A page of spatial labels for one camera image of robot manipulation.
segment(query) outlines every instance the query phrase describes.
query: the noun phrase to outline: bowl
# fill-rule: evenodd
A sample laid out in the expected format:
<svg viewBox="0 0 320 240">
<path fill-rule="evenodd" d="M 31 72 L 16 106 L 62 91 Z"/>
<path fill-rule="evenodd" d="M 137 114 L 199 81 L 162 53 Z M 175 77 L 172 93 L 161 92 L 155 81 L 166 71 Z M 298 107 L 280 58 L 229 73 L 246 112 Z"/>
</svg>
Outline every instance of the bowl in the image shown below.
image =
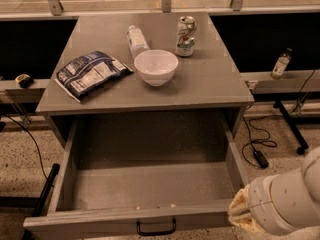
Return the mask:
<svg viewBox="0 0 320 240">
<path fill-rule="evenodd" d="M 140 53 L 134 60 L 142 80 L 152 86 L 167 83 L 176 72 L 177 57 L 164 50 L 149 50 Z"/>
</svg>

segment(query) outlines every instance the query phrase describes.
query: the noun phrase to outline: plastic bottle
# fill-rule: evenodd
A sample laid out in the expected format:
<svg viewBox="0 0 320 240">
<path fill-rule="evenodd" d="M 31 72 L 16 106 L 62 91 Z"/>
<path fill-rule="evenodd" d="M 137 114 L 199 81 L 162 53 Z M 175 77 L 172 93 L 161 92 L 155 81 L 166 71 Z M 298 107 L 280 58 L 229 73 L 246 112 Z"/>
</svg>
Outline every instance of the plastic bottle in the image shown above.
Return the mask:
<svg viewBox="0 0 320 240">
<path fill-rule="evenodd" d="M 292 52 L 292 49 L 287 48 L 285 52 L 280 54 L 280 56 L 276 62 L 276 65 L 274 66 L 274 68 L 271 72 L 271 77 L 273 79 L 279 80 L 282 77 L 289 62 L 291 61 L 291 52 Z"/>
<path fill-rule="evenodd" d="M 140 28 L 131 25 L 128 28 L 127 40 L 133 60 L 140 53 L 150 50 L 149 45 Z"/>
</svg>

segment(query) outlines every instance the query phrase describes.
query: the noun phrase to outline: drawer handle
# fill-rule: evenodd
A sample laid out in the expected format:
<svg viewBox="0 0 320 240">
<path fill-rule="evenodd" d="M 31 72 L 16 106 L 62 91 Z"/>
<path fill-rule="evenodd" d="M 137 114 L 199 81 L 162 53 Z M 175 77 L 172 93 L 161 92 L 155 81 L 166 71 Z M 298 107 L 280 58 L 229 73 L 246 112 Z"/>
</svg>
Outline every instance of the drawer handle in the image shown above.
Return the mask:
<svg viewBox="0 0 320 240">
<path fill-rule="evenodd" d="M 164 236 L 170 235 L 176 231 L 176 219 L 172 219 L 172 229 L 167 231 L 158 231 L 158 232 L 143 232 L 141 231 L 140 221 L 137 222 L 137 232 L 140 236 Z"/>
</svg>

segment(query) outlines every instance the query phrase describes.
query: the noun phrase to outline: silver can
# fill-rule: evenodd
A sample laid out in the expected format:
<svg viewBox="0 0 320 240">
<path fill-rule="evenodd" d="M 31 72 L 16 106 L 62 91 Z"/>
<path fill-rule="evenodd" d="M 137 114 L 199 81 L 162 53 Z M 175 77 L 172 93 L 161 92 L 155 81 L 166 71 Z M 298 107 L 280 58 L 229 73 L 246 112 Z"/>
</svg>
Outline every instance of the silver can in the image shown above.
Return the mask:
<svg viewBox="0 0 320 240">
<path fill-rule="evenodd" d="M 180 17 L 177 26 L 177 42 L 175 52 L 182 57 L 190 56 L 193 53 L 195 44 L 194 32 L 197 23 L 191 16 Z"/>
</svg>

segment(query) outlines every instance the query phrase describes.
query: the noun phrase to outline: drawer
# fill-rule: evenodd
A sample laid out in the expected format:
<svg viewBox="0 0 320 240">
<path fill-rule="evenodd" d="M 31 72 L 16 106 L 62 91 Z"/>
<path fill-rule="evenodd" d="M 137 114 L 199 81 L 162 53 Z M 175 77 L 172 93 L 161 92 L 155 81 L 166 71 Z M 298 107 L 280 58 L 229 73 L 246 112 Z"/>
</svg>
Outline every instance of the drawer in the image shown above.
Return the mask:
<svg viewBox="0 0 320 240">
<path fill-rule="evenodd" d="M 40 239 L 79 239 L 227 226 L 248 183 L 219 109 L 125 112 L 74 121 Z"/>
</svg>

